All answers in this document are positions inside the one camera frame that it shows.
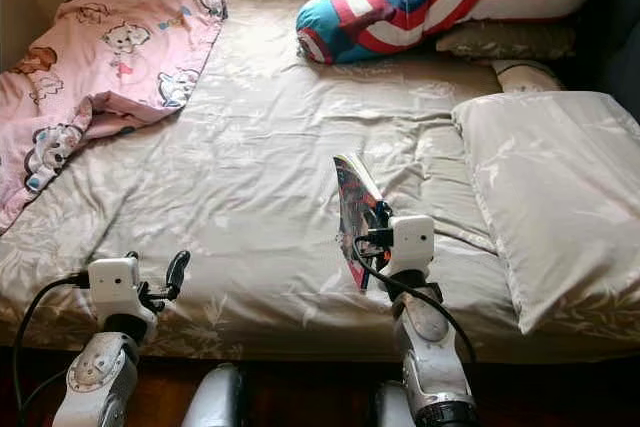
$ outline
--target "mattress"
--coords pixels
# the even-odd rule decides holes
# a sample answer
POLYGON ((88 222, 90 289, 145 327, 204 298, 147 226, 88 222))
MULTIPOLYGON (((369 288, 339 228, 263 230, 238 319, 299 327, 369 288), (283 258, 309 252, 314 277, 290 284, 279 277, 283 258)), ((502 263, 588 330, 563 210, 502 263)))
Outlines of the mattress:
MULTIPOLYGON (((162 285, 192 253, 151 355, 397 360, 386 294, 355 287, 337 243, 332 156, 358 152, 396 214, 436 219, 431 281, 487 362, 562 362, 632 346, 517 327, 505 267, 469 185, 450 118, 498 92, 489 67, 415 51, 340 66, 296 50, 305 0, 228 0, 229 19, 187 107, 89 145, 0 237, 0 342, 48 281, 140 253, 162 285)), ((96 329, 87 292, 60 289, 27 345, 77 349, 96 329)))

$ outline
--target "beige pillow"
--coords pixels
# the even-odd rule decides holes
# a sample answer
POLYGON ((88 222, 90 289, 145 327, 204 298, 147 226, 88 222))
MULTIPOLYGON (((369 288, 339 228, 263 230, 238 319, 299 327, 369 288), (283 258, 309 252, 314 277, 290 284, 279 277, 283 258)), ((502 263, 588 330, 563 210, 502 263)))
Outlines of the beige pillow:
POLYGON ((495 94, 453 111, 522 333, 640 345, 640 126, 597 92, 495 94))
POLYGON ((560 80, 544 64, 533 60, 494 60, 491 66, 496 71, 502 91, 545 92, 564 90, 560 80))
POLYGON ((565 24, 465 22, 436 42, 459 57, 556 60, 574 55, 575 31, 565 24))

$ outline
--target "pink cartoon blanket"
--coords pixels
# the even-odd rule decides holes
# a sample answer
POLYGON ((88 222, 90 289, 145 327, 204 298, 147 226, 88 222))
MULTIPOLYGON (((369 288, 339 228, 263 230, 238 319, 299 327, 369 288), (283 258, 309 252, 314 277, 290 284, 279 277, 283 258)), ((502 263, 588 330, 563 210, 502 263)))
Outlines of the pink cartoon blanket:
POLYGON ((225 0, 72 0, 0 74, 0 235, 88 140, 187 103, 225 0))

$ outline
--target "bed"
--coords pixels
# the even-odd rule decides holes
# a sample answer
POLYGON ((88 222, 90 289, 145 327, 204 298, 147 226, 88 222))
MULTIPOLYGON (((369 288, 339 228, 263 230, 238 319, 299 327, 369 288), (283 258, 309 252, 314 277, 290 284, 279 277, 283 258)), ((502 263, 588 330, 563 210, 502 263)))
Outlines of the bed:
MULTIPOLYGON (((12 342, 42 285, 92 258, 137 250, 141 276, 160 286, 168 261, 188 249, 181 297, 147 354, 397 360, 386 294, 356 289, 336 241, 332 155, 357 151, 396 213, 436 219, 431 278, 481 361, 637 352, 632 341, 520 333, 451 120, 460 102, 500 92, 494 71, 420 50, 310 63, 293 29, 303 2, 228 0, 187 107, 90 144, 24 210, 0 237, 0 342, 12 342)), ((95 328, 86 293, 60 290, 27 345, 78 349, 95 328)))

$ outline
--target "black cable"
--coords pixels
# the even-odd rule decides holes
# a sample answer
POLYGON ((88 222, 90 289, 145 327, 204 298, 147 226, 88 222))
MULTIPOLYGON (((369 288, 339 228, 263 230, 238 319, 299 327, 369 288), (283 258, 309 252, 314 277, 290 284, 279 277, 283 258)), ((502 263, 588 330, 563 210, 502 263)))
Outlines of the black cable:
POLYGON ((414 297, 426 302, 431 307, 436 309, 440 314, 442 314, 442 316, 449 321, 451 326, 456 330, 456 332, 458 333, 458 335, 460 336, 460 338, 464 342, 464 345, 467 348, 467 351, 469 352, 469 359, 470 359, 472 364, 475 364, 476 363, 476 351, 473 348, 473 345, 471 344, 471 340, 469 340, 469 337, 467 336, 467 333, 460 326, 460 324, 458 324, 456 319, 454 319, 453 316, 447 311, 447 309, 445 309, 442 305, 440 305, 439 302, 433 300, 431 297, 423 294, 419 290, 416 290, 416 289, 414 289, 412 287, 409 287, 408 285, 403 284, 402 282, 398 282, 397 280, 394 280, 394 279, 392 279, 390 277, 387 277, 384 274, 381 274, 380 272, 378 272, 376 269, 374 269, 373 267, 371 267, 369 264, 367 264, 364 261, 364 258, 362 257, 362 254, 360 253, 360 249, 358 248, 358 242, 370 241, 370 240, 371 239, 368 238, 368 236, 366 236, 366 235, 361 235, 359 237, 356 237, 353 240, 353 252, 354 252, 358 262, 360 262, 360 265, 362 265, 362 267, 367 272, 369 272, 369 274, 373 275, 376 279, 381 280, 385 284, 392 285, 392 286, 402 290, 403 292, 406 292, 407 294, 413 295, 414 297))
POLYGON ((31 392, 31 395, 27 397, 27 400, 25 400, 24 403, 22 404, 22 409, 18 412, 18 427, 22 427, 24 425, 25 421, 27 420, 26 415, 27 415, 27 411, 29 410, 29 405, 31 405, 31 403, 34 400, 36 400, 38 395, 40 395, 40 393, 44 389, 49 387, 56 380, 60 379, 61 377, 64 377, 66 374, 67 374, 67 369, 61 370, 57 374, 52 375, 47 380, 42 382, 38 387, 35 388, 33 392, 31 392))
POLYGON ((20 387, 20 376, 19 376, 18 364, 20 362, 20 351, 22 350, 22 340, 24 338, 24 333, 27 330, 29 321, 33 316, 33 312, 36 310, 38 303, 47 294, 47 292, 49 292, 51 289, 54 289, 60 285, 76 285, 80 288, 88 288, 89 274, 86 271, 81 272, 79 274, 71 275, 64 279, 55 280, 50 284, 44 286, 42 290, 40 290, 40 292, 38 292, 38 294, 33 298, 33 300, 31 301, 31 305, 29 305, 27 312, 24 314, 22 322, 20 323, 20 327, 18 328, 18 333, 16 334, 16 340, 13 343, 13 352, 12 352, 13 390, 16 395, 16 404, 18 407, 18 412, 21 412, 23 408, 22 389, 20 387))

